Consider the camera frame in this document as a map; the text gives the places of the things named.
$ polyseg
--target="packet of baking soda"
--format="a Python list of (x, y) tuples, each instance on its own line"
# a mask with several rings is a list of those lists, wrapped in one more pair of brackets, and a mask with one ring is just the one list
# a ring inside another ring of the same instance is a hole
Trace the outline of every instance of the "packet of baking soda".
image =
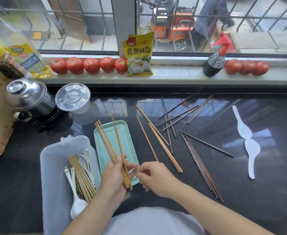
[(151, 57), (154, 32), (142, 35), (129, 35), (123, 41), (123, 48), (127, 60), (127, 76), (151, 76)]

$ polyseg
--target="glass pane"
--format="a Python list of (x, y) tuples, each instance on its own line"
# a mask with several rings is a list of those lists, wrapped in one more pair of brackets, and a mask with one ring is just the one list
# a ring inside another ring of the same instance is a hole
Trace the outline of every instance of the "glass pane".
[(153, 51), (216, 52), (223, 30), (235, 53), (287, 54), (287, 0), (140, 1), (137, 30), (156, 30)]
[(39, 50), (118, 51), (111, 0), (0, 0), (0, 15)]

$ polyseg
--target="mint green plastic tray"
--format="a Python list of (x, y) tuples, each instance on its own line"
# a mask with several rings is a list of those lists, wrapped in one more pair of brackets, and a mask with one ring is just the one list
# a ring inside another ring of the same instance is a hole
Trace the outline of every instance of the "mint green plastic tray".
[[(128, 130), (127, 123), (123, 120), (115, 121), (116, 128), (118, 130), (118, 136), (120, 137), (120, 142), (122, 145), (123, 153), (127, 155), (127, 160), (131, 163), (138, 163), (137, 155), (134, 149), (134, 145), (132, 142), (132, 138), (130, 137), (130, 133)], [(113, 122), (103, 124), (103, 129), (106, 132), (107, 137), (109, 138), (112, 147), (117, 155), (121, 154), (120, 147), (118, 146), (118, 138), (116, 137), (115, 128)], [(110, 156), (104, 146), (104, 143), (102, 142), (102, 139), (99, 135), (99, 132), (97, 129), (93, 132), (96, 142), (96, 150), (100, 165), (100, 172), (101, 175), (103, 173), (104, 167), (107, 165), (107, 163), (110, 161)], [(139, 179), (137, 177), (134, 177), (132, 179), (132, 185), (135, 185), (139, 182)]]

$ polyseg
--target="soy sauce bottle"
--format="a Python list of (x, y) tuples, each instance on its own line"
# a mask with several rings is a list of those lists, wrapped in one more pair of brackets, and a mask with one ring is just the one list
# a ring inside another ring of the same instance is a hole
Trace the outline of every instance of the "soy sauce bottle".
[(211, 44), (211, 46), (219, 44), (222, 46), (222, 49), (207, 59), (203, 66), (204, 75), (207, 77), (213, 77), (222, 70), (225, 65), (225, 55), (231, 46), (231, 43), (232, 41), (229, 39), (229, 37), (222, 32), (220, 34), (220, 38), (215, 43)]

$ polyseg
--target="tomato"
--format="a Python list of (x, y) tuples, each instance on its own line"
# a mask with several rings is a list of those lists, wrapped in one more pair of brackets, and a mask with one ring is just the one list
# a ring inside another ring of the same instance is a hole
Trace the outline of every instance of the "tomato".
[(73, 57), (66, 60), (67, 69), (72, 74), (82, 74), (84, 72), (83, 61), (79, 58)]
[(114, 71), (114, 60), (111, 57), (105, 57), (100, 60), (100, 67), (105, 73)]
[(242, 68), (242, 63), (237, 59), (232, 59), (225, 64), (225, 70), (227, 74), (234, 75), (238, 73)]
[(89, 58), (84, 60), (85, 70), (92, 75), (96, 75), (100, 70), (100, 63), (98, 59)]
[(256, 68), (256, 62), (251, 60), (242, 61), (242, 69), (239, 71), (242, 75), (252, 73)]
[(52, 71), (57, 74), (67, 74), (66, 61), (62, 58), (52, 59), (50, 62), (50, 67)]
[(257, 62), (256, 69), (252, 72), (252, 75), (254, 76), (261, 76), (270, 69), (269, 65), (265, 61), (259, 61)]
[(119, 58), (118, 60), (115, 61), (115, 70), (120, 73), (124, 74), (127, 72), (127, 61), (125, 58)]

